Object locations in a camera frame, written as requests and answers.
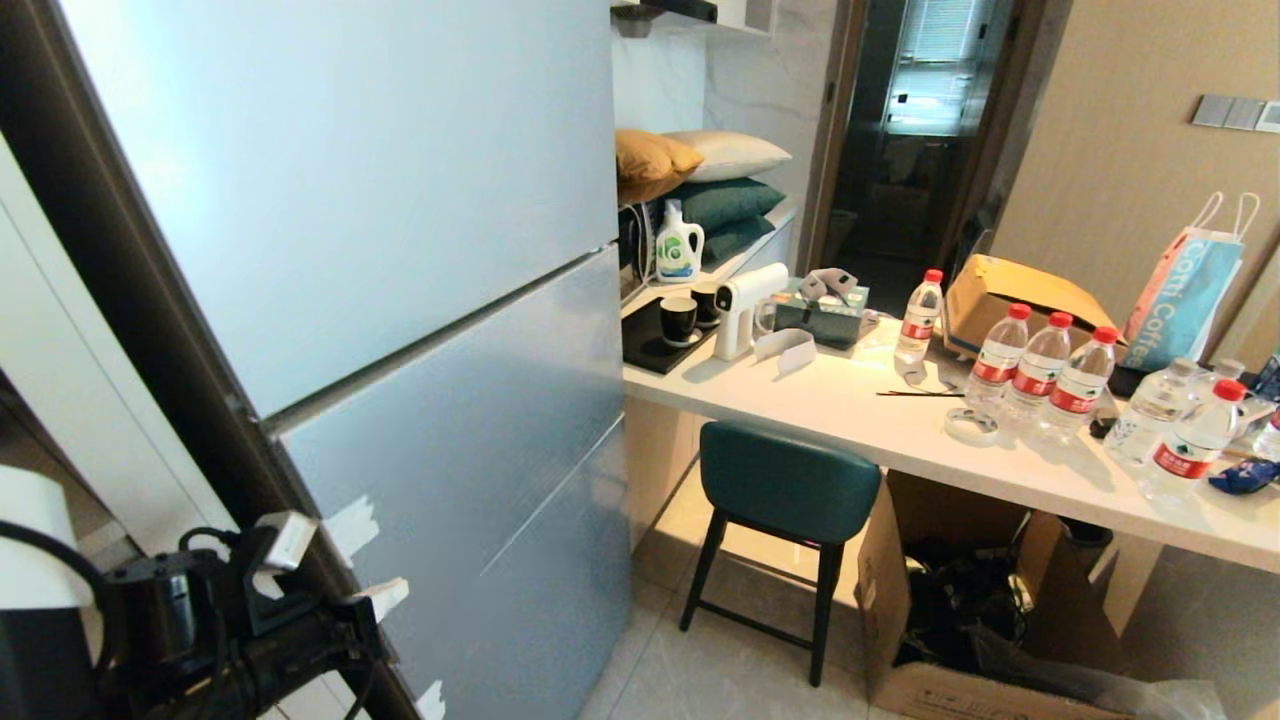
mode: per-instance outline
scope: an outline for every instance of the laundry detergent bottle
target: laundry detergent bottle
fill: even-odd
[[[678,200],[667,201],[667,215],[658,229],[654,247],[654,273],[658,282],[685,283],[703,269],[703,227],[686,223]]]

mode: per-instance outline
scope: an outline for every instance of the dark green cushion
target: dark green cushion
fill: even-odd
[[[732,222],[713,233],[707,234],[707,250],[703,251],[703,269],[714,270],[748,245],[773,232],[773,223],[760,215]]]
[[[707,423],[701,446],[713,506],[817,542],[856,536],[879,492],[879,468],[859,455],[740,423]]]
[[[786,195],[763,182],[739,178],[699,182],[677,187],[667,193],[684,204],[685,222],[703,225],[708,236],[732,222],[763,215],[777,206]]]

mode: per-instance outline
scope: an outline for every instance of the window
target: window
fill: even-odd
[[[995,0],[908,0],[886,131],[955,136]]]

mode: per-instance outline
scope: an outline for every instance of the refrigerator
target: refrigerator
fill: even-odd
[[[575,717],[626,621],[608,17],[0,8],[0,129],[237,521],[410,582],[375,716]]]

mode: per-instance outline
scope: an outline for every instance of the water bottle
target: water bottle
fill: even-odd
[[[897,336],[897,347],[893,348],[895,361],[902,365],[918,365],[924,360],[924,352],[929,350],[929,338],[933,337],[933,325],[938,323],[938,314],[942,313],[942,286],[938,284],[941,282],[942,270],[925,270],[924,282],[906,301],[902,332]]]
[[[1271,415],[1271,421],[1253,441],[1253,452],[1257,452],[1258,457],[1263,460],[1280,462],[1280,410]]]
[[[1212,370],[1202,370],[1192,378],[1192,397],[1194,402],[1202,402],[1213,397],[1213,388],[1217,380],[1238,380],[1244,374],[1244,364],[1239,360],[1219,360]]]
[[[1066,334],[1071,320],[1074,318],[1066,313],[1053,313],[1048,316],[1048,325],[1027,343],[1014,379],[1005,386],[1002,409],[1007,419],[1021,421],[1036,416],[1044,398],[1053,392],[1057,375],[1071,354],[1071,338]]]
[[[1111,370],[1116,368],[1116,340],[1120,331],[1097,328],[1093,340],[1085,342],[1066,360],[1048,402],[1041,409],[1042,432],[1069,438],[1089,420],[1089,413],[1107,388]]]
[[[1027,318],[1032,309],[1021,302],[1009,306],[1009,316],[996,323],[982,342],[982,351],[969,373],[969,388],[965,389],[965,405],[974,410],[991,410],[998,406],[1005,386],[1018,372],[1018,360],[1027,350]]]
[[[1210,465],[1235,437],[1235,405],[1243,397],[1240,383],[1217,380],[1208,400],[1196,405],[1165,433],[1151,457],[1152,471],[1188,480],[1207,475]]]
[[[1198,372],[1196,363],[1179,357],[1164,370],[1147,375],[1111,427],[1103,447],[1116,460],[1144,464],[1160,438],[1190,407],[1190,382]]]

